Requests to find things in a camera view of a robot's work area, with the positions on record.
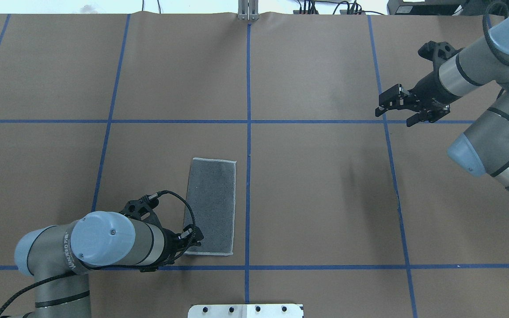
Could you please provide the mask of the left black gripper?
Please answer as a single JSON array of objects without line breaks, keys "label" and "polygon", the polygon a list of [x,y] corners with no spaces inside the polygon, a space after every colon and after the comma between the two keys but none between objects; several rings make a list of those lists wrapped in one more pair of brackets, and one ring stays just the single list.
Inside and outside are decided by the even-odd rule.
[{"label": "left black gripper", "polygon": [[164,237],[164,247],[160,261],[174,261],[179,253],[184,253],[191,247],[201,247],[201,242],[204,240],[204,234],[195,225],[187,225],[181,234],[163,227],[161,232]]}]

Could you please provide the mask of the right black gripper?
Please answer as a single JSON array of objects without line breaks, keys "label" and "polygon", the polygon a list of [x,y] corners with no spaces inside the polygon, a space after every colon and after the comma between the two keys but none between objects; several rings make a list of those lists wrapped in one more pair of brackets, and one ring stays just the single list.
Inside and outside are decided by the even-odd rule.
[{"label": "right black gripper", "polygon": [[395,84],[379,95],[375,117],[381,117],[390,110],[410,110],[412,93],[415,95],[417,113],[406,119],[406,126],[420,122],[435,123],[450,113],[450,104],[460,99],[449,92],[440,80],[440,73],[432,71],[422,78],[410,91],[401,84]]}]

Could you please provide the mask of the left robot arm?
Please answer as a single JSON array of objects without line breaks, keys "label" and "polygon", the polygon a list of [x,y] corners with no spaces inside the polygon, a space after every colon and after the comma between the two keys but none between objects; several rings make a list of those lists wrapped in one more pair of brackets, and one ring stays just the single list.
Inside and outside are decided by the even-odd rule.
[{"label": "left robot arm", "polygon": [[176,234],[161,225],[130,219],[117,212],[96,211],[68,225],[31,231],[18,242],[14,260],[20,273],[35,283],[16,292],[35,290],[35,309],[25,318],[90,318],[89,274],[110,268],[155,272],[172,265],[203,234],[194,222]]}]

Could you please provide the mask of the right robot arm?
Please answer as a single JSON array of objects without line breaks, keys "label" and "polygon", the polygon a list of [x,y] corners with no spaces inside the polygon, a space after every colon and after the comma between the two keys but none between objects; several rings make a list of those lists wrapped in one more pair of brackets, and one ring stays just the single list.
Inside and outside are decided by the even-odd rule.
[{"label": "right robot arm", "polygon": [[408,127],[435,123],[450,113],[451,103],[495,81],[501,88],[496,100],[457,137],[447,155],[471,175],[487,174],[509,192],[509,13],[493,27],[486,15],[482,26],[482,38],[466,48],[455,49],[448,42],[420,47],[418,54],[432,62],[432,72],[414,88],[396,84],[382,92],[374,115],[410,110],[414,114],[406,120]]}]

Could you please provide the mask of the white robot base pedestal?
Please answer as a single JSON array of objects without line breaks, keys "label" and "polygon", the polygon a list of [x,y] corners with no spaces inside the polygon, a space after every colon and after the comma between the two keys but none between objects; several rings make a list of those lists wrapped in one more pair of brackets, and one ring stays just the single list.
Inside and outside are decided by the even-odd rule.
[{"label": "white robot base pedestal", "polygon": [[201,304],[193,305],[188,318],[304,318],[302,304]]}]

